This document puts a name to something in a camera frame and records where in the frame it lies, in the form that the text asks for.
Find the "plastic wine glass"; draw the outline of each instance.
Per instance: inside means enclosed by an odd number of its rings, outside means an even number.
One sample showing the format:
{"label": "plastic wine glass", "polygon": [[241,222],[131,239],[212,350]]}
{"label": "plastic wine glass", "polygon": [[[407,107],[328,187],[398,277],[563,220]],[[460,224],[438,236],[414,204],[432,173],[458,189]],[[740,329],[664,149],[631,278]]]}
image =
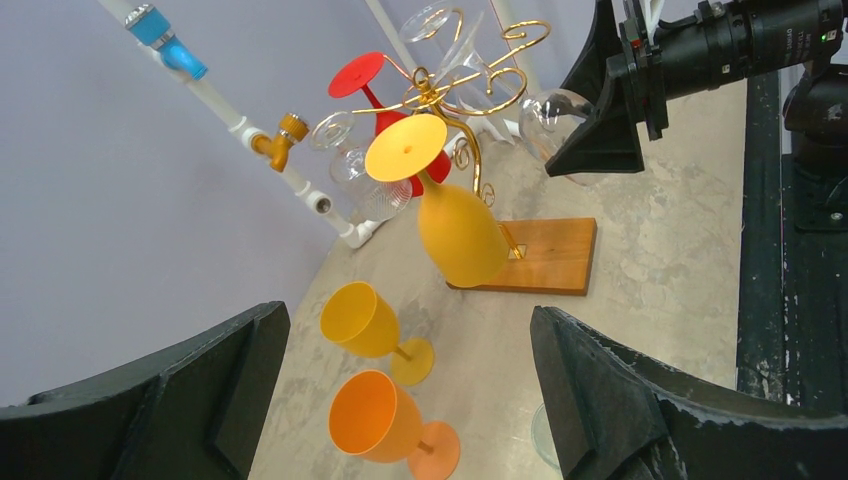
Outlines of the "plastic wine glass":
{"label": "plastic wine glass", "polygon": [[[371,91],[371,87],[368,86],[368,82],[380,73],[385,61],[385,57],[380,52],[370,52],[360,55],[339,70],[333,81],[330,82],[327,93],[333,98],[343,98],[362,90],[362,93],[368,98],[372,107],[383,108],[383,104],[377,100],[374,92]],[[374,127],[375,135],[379,135],[390,125],[406,117],[408,115],[397,111],[378,113],[377,122]],[[437,183],[442,183],[447,178],[450,170],[450,157],[444,151],[440,151],[427,166],[427,172],[430,173],[430,176]],[[410,181],[412,182],[412,196],[421,196],[424,192],[421,182],[414,177],[410,178]]]}
{"label": "plastic wine glass", "polygon": [[447,132],[435,115],[405,118],[374,139],[365,154],[365,170],[381,182],[418,175],[424,185],[418,208],[421,243],[448,283],[473,288],[501,271],[510,248],[483,200],[462,187],[438,185],[424,171]]}
{"label": "plastic wine glass", "polygon": [[477,49],[474,47],[474,41],[477,38],[477,31],[480,29],[480,25],[483,22],[483,13],[484,12],[480,12],[480,14],[474,19],[471,26],[469,28],[464,28],[459,39],[451,45],[451,48],[445,54],[445,58],[442,59],[442,63],[436,71],[433,78],[433,84],[438,84],[443,78],[448,76],[450,72],[460,67],[465,67],[475,72],[479,72],[487,78],[493,78],[495,85],[498,85],[510,95],[515,95],[518,93],[519,89],[516,88],[515,85],[505,81],[502,77],[495,76],[494,70],[489,68],[489,65],[483,61],[483,57],[480,56],[480,53],[478,53]]}
{"label": "plastic wine glass", "polygon": [[[444,58],[450,50],[450,46],[446,46],[443,39],[436,34],[448,22],[453,13],[453,2],[439,0],[431,3],[409,17],[400,27],[398,36],[402,42],[410,44],[431,39]],[[451,82],[457,80],[457,75],[452,72],[448,73],[447,77]],[[457,104],[465,110],[489,110],[495,107],[492,100],[470,82],[451,88],[451,93],[454,94]],[[515,144],[506,122],[500,116],[471,117],[471,119],[491,125],[503,140]]]}
{"label": "plastic wine glass", "polygon": [[377,463],[406,459],[418,480],[445,480],[459,464],[459,436],[444,422],[423,423],[415,400],[385,373],[351,377],[330,406],[330,438],[342,452]]}
{"label": "plastic wine glass", "polygon": [[[592,114],[594,106],[581,95],[554,88],[526,96],[521,102],[518,131],[527,150],[547,162]],[[602,178],[597,174],[571,174],[568,179],[588,186]]]}
{"label": "plastic wine glass", "polygon": [[427,378],[435,353],[430,342],[412,337],[400,342],[400,325],[392,307],[366,282],[340,288],[321,312],[321,333],[348,352],[365,358],[391,354],[390,372],[401,385]]}

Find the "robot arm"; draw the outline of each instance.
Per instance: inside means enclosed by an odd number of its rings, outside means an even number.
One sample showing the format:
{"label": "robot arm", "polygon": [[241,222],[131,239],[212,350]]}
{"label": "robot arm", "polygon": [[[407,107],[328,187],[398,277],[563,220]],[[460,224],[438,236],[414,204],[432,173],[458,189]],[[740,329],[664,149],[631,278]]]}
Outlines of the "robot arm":
{"label": "robot arm", "polygon": [[[690,17],[661,21],[653,38],[640,2],[624,0],[627,19],[616,29],[611,0],[596,0],[589,39],[562,85],[595,109],[548,161],[550,176],[642,171],[636,124],[662,138],[668,100],[798,64],[807,73],[787,102],[787,128],[845,140],[848,119],[837,110],[848,102],[848,77],[830,58],[848,1],[704,1]],[[820,113],[825,105],[830,117]]]}

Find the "floor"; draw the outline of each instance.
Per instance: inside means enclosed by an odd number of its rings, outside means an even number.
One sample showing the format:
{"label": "floor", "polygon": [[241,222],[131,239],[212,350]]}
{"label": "floor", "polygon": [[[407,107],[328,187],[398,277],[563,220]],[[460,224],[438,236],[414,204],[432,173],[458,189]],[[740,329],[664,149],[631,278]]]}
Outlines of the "floor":
{"label": "floor", "polygon": [[[402,337],[436,351],[408,391],[425,421],[458,432],[456,479],[560,478],[535,453],[530,422],[542,401],[530,346],[535,305],[553,305],[615,340],[732,388],[742,207],[745,84],[671,102],[671,128],[643,136],[646,172],[603,175],[588,187],[548,178],[521,147],[484,142],[484,175],[499,219],[595,217],[587,297],[449,290],[417,238],[416,206],[357,252],[337,244],[293,315],[283,368],[251,478],[405,479],[405,462],[374,464],[337,451],[327,413],[354,373],[387,370],[330,344],[318,328],[328,297],[372,283],[398,312]],[[452,182],[469,184],[468,171]]]}

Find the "wooden base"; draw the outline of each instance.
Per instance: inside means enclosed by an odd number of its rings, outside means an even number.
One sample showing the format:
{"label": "wooden base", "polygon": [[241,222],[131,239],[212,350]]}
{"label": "wooden base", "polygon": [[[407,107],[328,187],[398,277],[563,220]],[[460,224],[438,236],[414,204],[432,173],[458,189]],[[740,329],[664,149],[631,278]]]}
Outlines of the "wooden base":
{"label": "wooden base", "polygon": [[524,250],[491,282],[464,290],[585,296],[598,226],[594,218],[500,222]]}

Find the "pipe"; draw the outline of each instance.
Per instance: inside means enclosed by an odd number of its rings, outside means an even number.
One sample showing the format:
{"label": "pipe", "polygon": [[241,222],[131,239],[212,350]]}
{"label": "pipe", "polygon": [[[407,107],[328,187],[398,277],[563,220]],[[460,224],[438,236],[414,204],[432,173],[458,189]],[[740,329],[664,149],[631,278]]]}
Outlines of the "pipe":
{"label": "pipe", "polygon": [[404,45],[401,41],[400,36],[397,33],[397,29],[394,25],[392,25],[392,20],[389,18],[389,15],[386,14],[386,9],[383,8],[383,4],[380,3],[380,0],[365,0],[365,4],[368,5],[369,9],[371,9],[371,13],[377,20],[380,28],[383,29],[383,33],[386,34],[386,38],[389,39],[389,43],[392,44],[392,48],[395,49],[395,53],[397,53],[398,57],[400,57],[400,61],[403,63],[403,66],[406,67],[406,71],[415,71],[415,69],[418,68],[418,64],[412,59],[409,49],[407,49],[406,45]]}
{"label": "pipe", "polygon": [[159,54],[162,55],[162,63],[174,70],[185,70],[195,80],[206,75],[206,65],[192,55],[177,37],[163,45]]}
{"label": "pipe", "polygon": [[[124,20],[127,15],[134,10],[126,0],[98,0],[100,4],[110,13],[115,19],[124,25]],[[205,78],[194,79],[194,74],[188,73],[191,69],[169,68],[163,63],[163,57],[159,52],[138,42],[138,46],[157,64],[162,66],[171,77],[184,84],[209,110],[212,111],[222,122],[227,126],[227,130],[236,137],[251,153],[254,153],[252,142],[257,135],[266,135],[265,132],[255,127],[253,123],[244,115],[240,114],[227,102],[224,97],[218,93]],[[307,208],[315,214],[323,218],[331,227],[333,227],[345,243],[351,248],[359,248],[371,238],[374,231],[379,228],[382,222],[366,221],[359,225],[352,225],[337,211],[332,208],[332,199],[324,192],[318,190],[312,185],[312,182],[303,178],[303,176],[292,166],[287,166],[282,172],[277,172],[283,181],[294,191],[295,196],[306,204]]]}

